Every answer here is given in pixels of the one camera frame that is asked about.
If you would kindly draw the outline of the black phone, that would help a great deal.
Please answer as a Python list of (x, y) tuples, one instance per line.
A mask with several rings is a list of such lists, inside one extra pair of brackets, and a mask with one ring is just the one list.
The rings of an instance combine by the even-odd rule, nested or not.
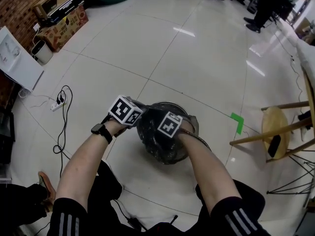
[(269, 147), (268, 147), (268, 154), (270, 157), (274, 158), (275, 154), (279, 148), (279, 145), (281, 143), (281, 137), (280, 135), (276, 135), (272, 138)]

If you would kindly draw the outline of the small white bin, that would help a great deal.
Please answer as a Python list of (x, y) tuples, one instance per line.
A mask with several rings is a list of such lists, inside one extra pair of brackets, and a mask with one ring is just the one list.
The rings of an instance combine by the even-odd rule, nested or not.
[(52, 51), (43, 40), (40, 40), (35, 44), (31, 50), (31, 54), (34, 59), (36, 59), (41, 64), (47, 64), (53, 56)]

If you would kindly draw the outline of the black plastic bin bag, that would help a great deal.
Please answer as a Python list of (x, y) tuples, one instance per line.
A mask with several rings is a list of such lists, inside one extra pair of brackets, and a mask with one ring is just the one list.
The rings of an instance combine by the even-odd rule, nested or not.
[(188, 157), (187, 150), (177, 137), (169, 138), (157, 130), (168, 112), (181, 116), (183, 120), (186, 120), (193, 126), (193, 132), (179, 128), (176, 133), (189, 134), (208, 147), (208, 144), (199, 138), (199, 123), (196, 117), (189, 115), (180, 105), (169, 101), (161, 101), (152, 105), (146, 105), (146, 108), (146, 112), (137, 122), (137, 132), (146, 151), (158, 162), (164, 165), (173, 165)]

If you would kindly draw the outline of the person's black striped shirt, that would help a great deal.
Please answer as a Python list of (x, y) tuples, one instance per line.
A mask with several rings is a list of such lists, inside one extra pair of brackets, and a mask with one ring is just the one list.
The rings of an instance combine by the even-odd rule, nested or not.
[[(91, 222), (85, 209), (68, 198), (57, 199), (47, 236), (100, 236), (99, 222)], [(271, 236), (247, 209), (244, 200), (228, 197), (219, 201), (210, 214), (202, 208), (198, 222), (190, 228), (193, 236)]]

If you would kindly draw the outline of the person's left forearm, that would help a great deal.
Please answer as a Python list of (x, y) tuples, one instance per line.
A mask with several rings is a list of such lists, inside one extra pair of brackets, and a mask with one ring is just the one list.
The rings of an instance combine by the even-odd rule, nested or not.
[[(113, 120), (105, 122), (104, 125), (112, 137), (125, 128)], [(103, 136), (92, 134), (77, 149), (62, 173), (54, 209), (60, 207), (62, 201), (67, 204), (74, 201), (88, 210), (89, 195), (99, 168), (101, 168), (99, 175), (105, 178), (105, 189), (109, 191), (107, 197), (119, 198), (123, 186), (115, 178), (109, 165), (102, 161), (107, 147), (108, 142)]]

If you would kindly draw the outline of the printed cardboard box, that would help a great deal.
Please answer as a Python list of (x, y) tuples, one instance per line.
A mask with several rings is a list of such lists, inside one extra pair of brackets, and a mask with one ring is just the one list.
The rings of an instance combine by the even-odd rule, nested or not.
[(53, 52), (58, 52), (88, 21), (84, 7), (80, 5), (57, 24), (42, 28), (37, 37), (45, 41)]

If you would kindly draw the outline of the brown cardboard box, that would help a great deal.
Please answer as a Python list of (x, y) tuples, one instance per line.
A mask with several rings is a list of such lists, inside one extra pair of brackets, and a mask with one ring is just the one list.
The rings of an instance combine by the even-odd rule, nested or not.
[(45, 21), (48, 16), (60, 5), (60, 0), (40, 0), (33, 6), (38, 20)]

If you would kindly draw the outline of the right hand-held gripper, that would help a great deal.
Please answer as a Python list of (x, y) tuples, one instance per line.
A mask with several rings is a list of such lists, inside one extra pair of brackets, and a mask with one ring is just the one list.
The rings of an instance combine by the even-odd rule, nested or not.
[(173, 138), (176, 132), (179, 130), (182, 121), (183, 118), (181, 116), (175, 115), (172, 112), (168, 112), (158, 126), (157, 130), (163, 135)]

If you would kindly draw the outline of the person's right forearm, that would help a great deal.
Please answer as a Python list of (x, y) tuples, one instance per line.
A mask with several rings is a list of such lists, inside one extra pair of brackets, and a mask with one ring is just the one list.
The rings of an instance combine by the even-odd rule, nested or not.
[(178, 137), (188, 152), (196, 181), (209, 213), (221, 200), (241, 197), (225, 166), (207, 146), (189, 134), (181, 133)]

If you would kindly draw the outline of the white water dispenser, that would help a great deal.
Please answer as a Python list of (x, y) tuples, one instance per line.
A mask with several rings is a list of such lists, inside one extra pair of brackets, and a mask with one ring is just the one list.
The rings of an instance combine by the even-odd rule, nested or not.
[(6, 26), (0, 28), (0, 70), (29, 91), (33, 91), (43, 73), (43, 67), (22, 47)]

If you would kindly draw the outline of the black smartwatch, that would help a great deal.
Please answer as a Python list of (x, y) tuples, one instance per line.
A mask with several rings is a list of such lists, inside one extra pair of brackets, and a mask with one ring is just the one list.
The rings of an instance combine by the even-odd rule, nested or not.
[(110, 144), (112, 142), (112, 135), (111, 133), (107, 130), (107, 128), (105, 127), (104, 124), (102, 123), (98, 123), (96, 124), (92, 129), (91, 129), (91, 133), (95, 134), (95, 135), (101, 135), (103, 136), (106, 141), (108, 142), (108, 144)]

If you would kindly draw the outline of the round wooden stool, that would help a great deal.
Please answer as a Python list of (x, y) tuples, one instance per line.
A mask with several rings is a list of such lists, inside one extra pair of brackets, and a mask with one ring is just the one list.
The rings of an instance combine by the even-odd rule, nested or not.
[(315, 136), (314, 136), (314, 138), (311, 139), (310, 141), (292, 150), (288, 150), (288, 146), (290, 143), (290, 133), (294, 130), (297, 130), (297, 129), (300, 129), (302, 127), (312, 124), (312, 120), (310, 116), (304, 120), (295, 122), (293, 124), (288, 124), (287, 118), (285, 114), (283, 113), (283, 109), (301, 108), (301, 107), (309, 107), (309, 102), (304, 101), (304, 102), (290, 103), (290, 104), (263, 108), (262, 111), (264, 112), (264, 115), (263, 115), (263, 120), (262, 120), (262, 133), (256, 136), (231, 141), (229, 144), (231, 146), (235, 146), (239, 144), (261, 140), (264, 143), (266, 151), (268, 153), (268, 147), (272, 138), (276, 135), (280, 135), (281, 143), (275, 154), (275, 157), (272, 158), (269, 156), (270, 158), (266, 160), (267, 163), (278, 161), (280, 159), (289, 157), (291, 155), (294, 155), (298, 152), (301, 152), (315, 145)]

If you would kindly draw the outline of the green tape mark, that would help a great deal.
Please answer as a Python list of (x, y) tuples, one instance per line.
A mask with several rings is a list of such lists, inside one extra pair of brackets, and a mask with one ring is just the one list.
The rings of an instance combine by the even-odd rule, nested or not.
[(236, 133), (241, 135), (244, 126), (244, 118), (237, 115), (236, 113), (231, 113), (230, 117), (237, 122)]

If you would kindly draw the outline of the white power strip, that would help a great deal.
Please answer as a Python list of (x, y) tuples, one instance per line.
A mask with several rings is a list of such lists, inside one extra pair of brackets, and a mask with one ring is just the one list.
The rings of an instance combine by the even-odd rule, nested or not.
[(51, 105), (50, 110), (52, 112), (56, 111), (59, 108), (62, 108), (67, 103), (66, 96), (59, 96), (56, 101)]

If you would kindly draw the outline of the steel bucket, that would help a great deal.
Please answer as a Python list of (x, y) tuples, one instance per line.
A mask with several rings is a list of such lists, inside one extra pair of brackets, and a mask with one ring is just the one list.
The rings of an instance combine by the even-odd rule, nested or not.
[(143, 143), (158, 162), (172, 165), (187, 158), (186, 149), (176, 137), (184, 120), (192, 125), (192, 133), (198, 135), (196, 117), (189, 115), (178, 104), (162, 101), (147, 110), (143, 118)]

